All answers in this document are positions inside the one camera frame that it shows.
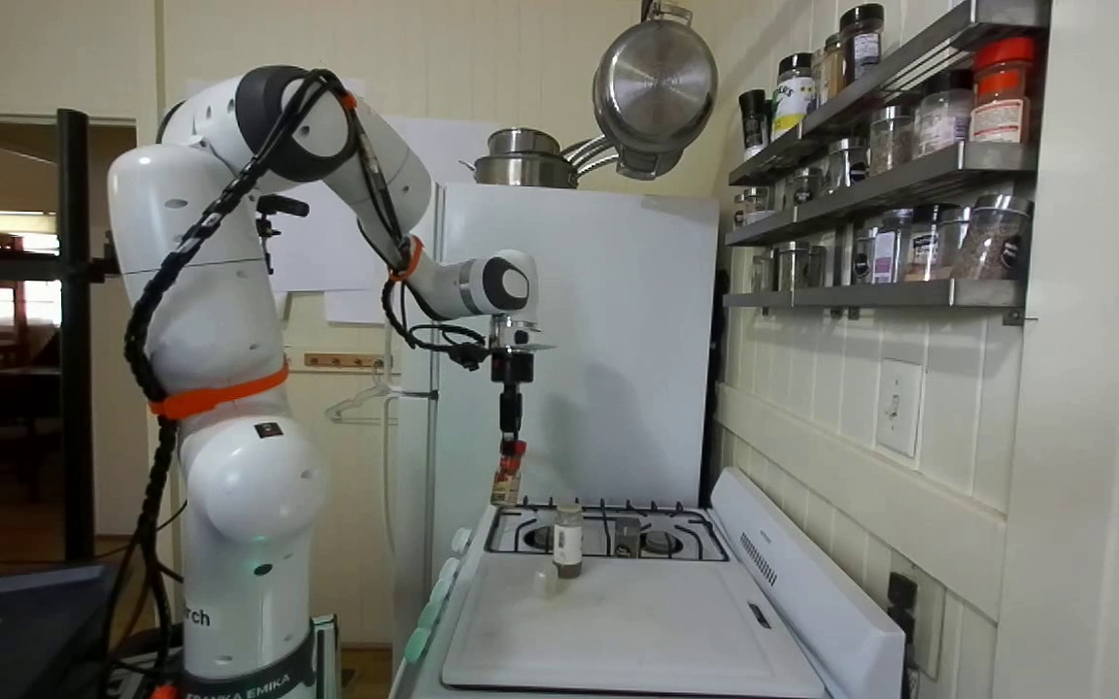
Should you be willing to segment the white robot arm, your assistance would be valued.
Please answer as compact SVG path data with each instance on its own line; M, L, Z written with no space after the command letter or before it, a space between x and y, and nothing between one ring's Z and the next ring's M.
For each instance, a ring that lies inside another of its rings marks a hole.
M183 583L158 599L179 637L148 675L179 699L332 699L338 633L310 615L310 528L328 466L289 414L264 210L332 187L433 319L512 324L522 254L436 264L413 225L433 177L335 75L256 67L179 101L109 168L109 222L133 302L126 363L158 418L150 477L179 480Z

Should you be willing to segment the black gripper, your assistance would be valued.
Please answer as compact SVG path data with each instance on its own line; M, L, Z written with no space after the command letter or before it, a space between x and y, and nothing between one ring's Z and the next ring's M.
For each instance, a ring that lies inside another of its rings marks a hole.
M527 319L492 319L488 324L488 378L501 388L496 426L501 426L501 466L524 464L527 443L522 439L524 398L531 382L531 356L544 348L544 335Z

